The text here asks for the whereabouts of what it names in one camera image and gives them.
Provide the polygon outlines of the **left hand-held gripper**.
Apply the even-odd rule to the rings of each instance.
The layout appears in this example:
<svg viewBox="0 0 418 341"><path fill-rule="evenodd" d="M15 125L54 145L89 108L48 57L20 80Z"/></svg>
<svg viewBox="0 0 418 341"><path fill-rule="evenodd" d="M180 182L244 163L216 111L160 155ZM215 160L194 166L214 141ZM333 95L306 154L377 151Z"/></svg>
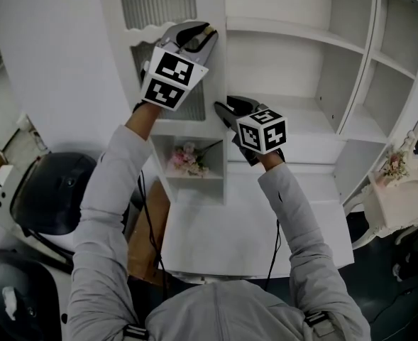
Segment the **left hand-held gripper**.
<svg viewBox="0 0 418 341"><path fill-rule="evenodd" d="M185 21L169 27L157 43L139 45L141 99L177 111L207 75L207 60L219 34L210 31L197 47L186 47L210 27L203 21Z"/></svg>

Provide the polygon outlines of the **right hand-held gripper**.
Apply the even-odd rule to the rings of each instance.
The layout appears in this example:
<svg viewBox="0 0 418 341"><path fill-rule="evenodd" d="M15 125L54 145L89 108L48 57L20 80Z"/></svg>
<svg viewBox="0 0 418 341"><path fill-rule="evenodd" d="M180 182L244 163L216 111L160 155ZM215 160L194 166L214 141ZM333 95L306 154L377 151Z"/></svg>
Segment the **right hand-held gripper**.
<svg viewBox="0 0 418 341"><path fill-rule="evenodd" d="M285 160L282 146L287 142L286 117L244 96L228 95L226 103L228 106L215 102L214 110L228 129L236 131L235 143L250 166L259 162L258 155L272 152Z"/></svg>

